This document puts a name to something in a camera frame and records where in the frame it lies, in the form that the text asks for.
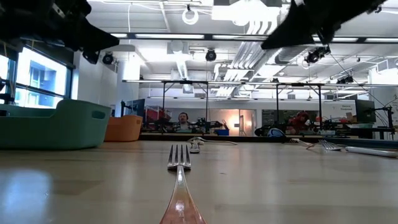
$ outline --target ceiling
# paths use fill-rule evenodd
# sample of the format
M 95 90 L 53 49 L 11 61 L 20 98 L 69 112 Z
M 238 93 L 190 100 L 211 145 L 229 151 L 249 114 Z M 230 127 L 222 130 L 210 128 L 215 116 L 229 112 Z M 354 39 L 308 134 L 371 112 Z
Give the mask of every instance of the ceiling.
M 213 1 L 202 1 L 202 6 L 192 6 L 201 9 L 199 20 L 194 25 L 188 25 L 182 21 L 184 5 L 164 4 L 164 15 L 160 4 L 108 4 L 100 1 L 89 1 L 92 12 L 88 20 L 96 27 L 107 32 L 171 32 L 171 33 L 212 33 L 212 34 L 245 34 L 249 26 L 236 26 L 231 21 L 214 21 L 211 16 Z M 383 8 L 396 8 L 398 0 L 388 0 Z M 337 35 L 344 36 L 375 36 L 375 37 L 398 37 L 396 23 L 398 14 L 379 13 L 363 14 L 352 21 L 343 24 Z M 167 59 L 167 43 L 169 40 L 122 40 L 121 44 L 132 44 L 144 57 L 146 66 L 141 73 L 155 75 L 157 73 L 170 73 L 176 70 L 175 61 Z M 228 61 L 236 56 L 240 42 L 228 41 L 188 41 L 190 51 L 194 52 L 193 60 L 187 61 L 188 70 L 213 71 L 217 62 Z M 305 80 L 309 75 L 317 82 L 325 80 L 332 75 L 339 74 L 344 69 L 353 68 L 365 61 L 373 61 L 386 56 L 398 56 L 398 45 L 390 44 L 331 44 L 330 55 L 321 59 L 319 63 L 306 69 L 302 66 L 303 57 L 292 61 L 291 66 L 283 69 L 283 77 L 280 82 L 299 82 Z M 207 49 L 215 49 L 217 61 L 206 62 L 205 53 Z M 358 82 L 366 82 L 368 71 L 365 69 L 353 69 L 354 77 Z

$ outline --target white ceiling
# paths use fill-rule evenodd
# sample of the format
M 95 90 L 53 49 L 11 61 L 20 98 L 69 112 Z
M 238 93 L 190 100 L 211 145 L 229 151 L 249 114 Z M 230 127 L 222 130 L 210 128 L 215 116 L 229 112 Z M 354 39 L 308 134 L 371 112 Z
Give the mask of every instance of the white ceiling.
M 90 1 L 92 12 L 88 15 L 88 20 L 96 27 L 107 32 L 128 32 L 127 10 L 129 4 L 105 4 L 102 2 Z M 174 32 L 174 33 L 214 33 L 214 34 L 243 34 L 248 27 L 234 25 L 231 21 L 213 21 L 211 16 L 200 13 L 199 21 L 194 25 L 187 25 L 182 21 L 182 11 L 168 11 L 171 9 L 184 9 L 185 6 L 169 6 L 164 8 L 166 19 L 170 30 L 167 30 L 165 19 L 162 15 L 159 5 L 145 5 L 153 9 L 147 9 L 142 6 L 131 5 L 130 7 L 130 30 L 131 32 Z M 385 7 L 398 8 L 398 0 L 388 0 Z M 398 37 L 396 29 L 398 15 L 379 13 L 363 14 L 347 22 L 338 35 L 371 35 L 380 37 Z M 176 64 L 173 61 L 163 61 L 159 58 L 166 56 L 166 40 L 131 40 L 130 44 L 135 45 L 148 61 L 147 65 L 151 69 L 143 69 L 142 73 L 170 73 L 176 70 Z M 203 49 L 203 52 L 195 51 L 195 60 L 187 62 L 189 70 L 213 70 L 215 63 L 206 63 L 204 61 L 207 48 L 214 48 L 218 54 L 218 59 L 232 60 L 239 49 L 240 42 L 210 42 L 210 41 L 190 41 L 190 47 Z M 351 68 L 357 64 L 357 55 L 363 57 L 361 61 L 383 55 L 398 55 L 398 45 L 356 45 L 356 44 L 334 44 L 331 45 L 331 52 L 344 68 Z M 286 67 L 284 72 L 287 76 L 306 77 L 310 73 L 313 77 L 329 77 L 340 73 L 341 67 L 335 63 L 331 57 L 320 61 L 322 64 L 316 64 L 310 70 L 303 67 Z M 366 71 L 355 73 L 357 79 L 365 80 Z

